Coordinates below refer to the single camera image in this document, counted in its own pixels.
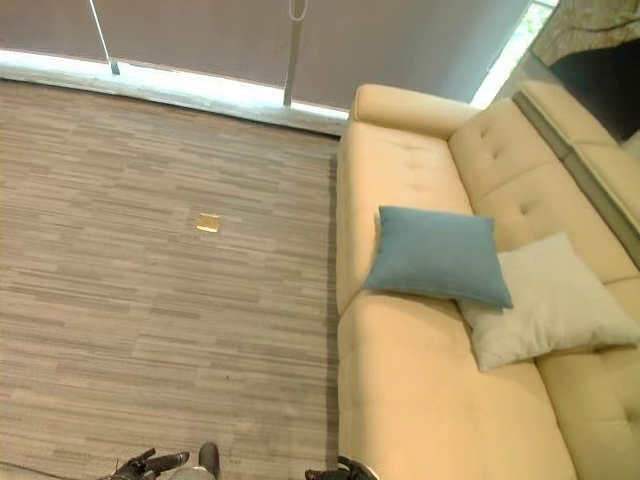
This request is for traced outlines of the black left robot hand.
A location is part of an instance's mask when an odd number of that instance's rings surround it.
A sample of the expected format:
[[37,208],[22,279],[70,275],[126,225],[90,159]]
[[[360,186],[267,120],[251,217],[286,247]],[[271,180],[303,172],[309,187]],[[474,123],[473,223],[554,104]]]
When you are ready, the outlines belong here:
[[142,454],[127,460],[111,473],[109,479],[156,479],[165,471],[182,467],[190,458],[187,451],[156,457],[156,450],[149,449]]

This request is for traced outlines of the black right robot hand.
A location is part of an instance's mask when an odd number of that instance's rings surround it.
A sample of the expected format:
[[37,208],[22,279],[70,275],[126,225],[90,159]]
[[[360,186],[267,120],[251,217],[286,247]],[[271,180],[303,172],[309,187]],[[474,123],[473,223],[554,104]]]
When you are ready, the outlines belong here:
[[304,473],[306,480],[379,480],[379,475],[370,467],[348,457],[337,456],[335,470],[312,470]]

